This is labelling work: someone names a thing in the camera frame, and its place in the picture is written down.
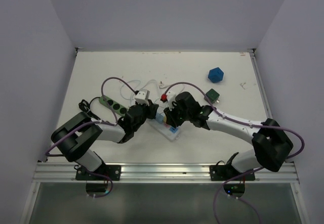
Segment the white power strip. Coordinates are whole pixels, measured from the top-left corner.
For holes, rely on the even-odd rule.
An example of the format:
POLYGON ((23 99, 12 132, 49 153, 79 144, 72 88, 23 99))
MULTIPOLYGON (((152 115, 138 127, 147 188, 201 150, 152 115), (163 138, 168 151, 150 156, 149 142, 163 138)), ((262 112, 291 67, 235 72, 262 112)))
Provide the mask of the white power strip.
POLYGON ((170 142, 174 142, 180 136, 181 130, 179 127, 171 127, 166 123, 160 124, 155 119, 147 119, 146 122, 170 142))

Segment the green power strip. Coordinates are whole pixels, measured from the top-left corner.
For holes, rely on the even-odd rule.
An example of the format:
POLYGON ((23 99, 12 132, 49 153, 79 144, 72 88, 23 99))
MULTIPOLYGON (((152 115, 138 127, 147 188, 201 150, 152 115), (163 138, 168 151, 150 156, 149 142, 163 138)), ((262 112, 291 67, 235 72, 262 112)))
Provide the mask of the green power strip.
POLYGON ((112 110, 115 114, 119 116, 124 116, 128 110, 127 107, 124 107, 123 105, 109 98, 108 96, 101 96, 99 98, 99 103, 107 109, 112 110))

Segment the dark green plug adapter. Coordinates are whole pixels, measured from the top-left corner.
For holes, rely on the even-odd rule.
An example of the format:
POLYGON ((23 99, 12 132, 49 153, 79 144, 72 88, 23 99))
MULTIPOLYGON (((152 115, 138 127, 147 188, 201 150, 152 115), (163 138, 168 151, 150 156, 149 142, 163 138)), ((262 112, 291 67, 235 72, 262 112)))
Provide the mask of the dark green plug adapter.
POLYGON ((217 91, 215 91, 213 88, 211 88, 210 90, 208 90, 205 93, 204 100, 206 102, 210 102, 212 104, 215 104, 215 103, 220 102, 219 97, 220 97, 220 94, 217 91))

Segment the blue plug adapter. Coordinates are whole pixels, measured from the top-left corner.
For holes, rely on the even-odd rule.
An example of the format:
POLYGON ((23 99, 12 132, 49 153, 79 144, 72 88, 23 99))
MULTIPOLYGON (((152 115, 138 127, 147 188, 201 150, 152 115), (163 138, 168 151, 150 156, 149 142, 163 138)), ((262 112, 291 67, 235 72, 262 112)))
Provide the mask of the blue plug adapter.
POLYGON ((211 69, 208 73, 208 79, 212 83, 221 82, 223 80, 223 77, 224 77, 224 72, 219 67, 211 69))

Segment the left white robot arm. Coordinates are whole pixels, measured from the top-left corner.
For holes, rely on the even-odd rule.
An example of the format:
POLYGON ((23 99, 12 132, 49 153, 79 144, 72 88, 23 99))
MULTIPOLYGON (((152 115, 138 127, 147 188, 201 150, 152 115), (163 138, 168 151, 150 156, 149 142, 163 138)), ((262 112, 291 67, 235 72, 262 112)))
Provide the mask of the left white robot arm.
POLYGON ((109 141, 123 144, 134 137, 135 132, 147 119, 154 119, 159 108, 151 100, 148 104, 134 104, 117 124, 99 121, 81 112, 55 130, 51 135, 53 145, 46 151, 58 148, 69 162, 76 162, 94 180, 108 175, 104 161, 90 147, 96 141, 109 141))

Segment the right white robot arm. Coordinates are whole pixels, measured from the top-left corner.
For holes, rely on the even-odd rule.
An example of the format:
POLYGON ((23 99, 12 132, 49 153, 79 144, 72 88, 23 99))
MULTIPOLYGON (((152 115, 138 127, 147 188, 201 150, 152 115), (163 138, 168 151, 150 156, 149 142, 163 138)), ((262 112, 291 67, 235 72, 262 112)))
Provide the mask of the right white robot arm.
POLYGON ((251 150, 236 152, 224 165, 216 167, 216 174, 225 180, 236 180, 244 172, 261 167, 277 172, 293 148, 292 141, 273 119, 250 121, 216 112, 210 105, 201 106, 189 92, 168 91, 161 101, 168 105, 164 114, 172 127, 188 121, 197 128, 220 131, 252 145, 251 150))

